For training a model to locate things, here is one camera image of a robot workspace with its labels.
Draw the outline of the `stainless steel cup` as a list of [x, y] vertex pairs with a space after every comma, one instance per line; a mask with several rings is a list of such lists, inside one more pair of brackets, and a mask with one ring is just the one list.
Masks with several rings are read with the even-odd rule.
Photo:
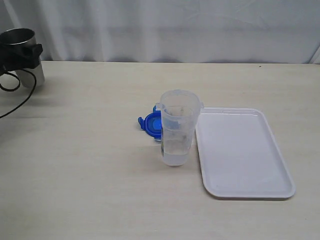
[[16, 72], [21, 84], [32, 88], [45, 83], [40, 60], [43, 47], [29, 28], [14, 28], [0, 34], [0, 74]]

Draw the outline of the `blue container lid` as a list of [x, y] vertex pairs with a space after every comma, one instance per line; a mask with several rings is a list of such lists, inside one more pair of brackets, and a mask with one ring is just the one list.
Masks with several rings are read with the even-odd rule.
[[137, 121], [143, 131], [153, 137], [155, 141], [160, 142], [162, 139], [162, 118], [161, 110], [157, 105], [154, 105], [150, 114], [145, 118], [139, 117]]

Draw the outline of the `clear plastic container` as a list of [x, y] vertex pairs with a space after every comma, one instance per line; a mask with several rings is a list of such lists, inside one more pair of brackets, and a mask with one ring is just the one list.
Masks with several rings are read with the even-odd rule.
[[169, 90], [156, 108], [161, 115], [161, 154], [163, 162], [177, 167], [188, 161], [196, 124], [204, 108], [199, 97], [188, 90]]

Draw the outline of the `white backdrop curtain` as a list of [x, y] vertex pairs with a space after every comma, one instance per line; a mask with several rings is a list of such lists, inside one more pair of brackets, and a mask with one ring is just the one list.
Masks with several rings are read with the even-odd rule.
[[3, 0], [13, 28], [34, 30], [47, 61], [320, 61], [317, 0]]

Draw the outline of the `white plastic tray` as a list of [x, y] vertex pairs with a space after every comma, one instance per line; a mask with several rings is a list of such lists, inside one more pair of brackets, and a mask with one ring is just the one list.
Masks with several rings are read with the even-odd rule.
[[296, 187], [265, 115], [205, 107], [195, 128], [202, 182], [220, 199], [286, 200]]

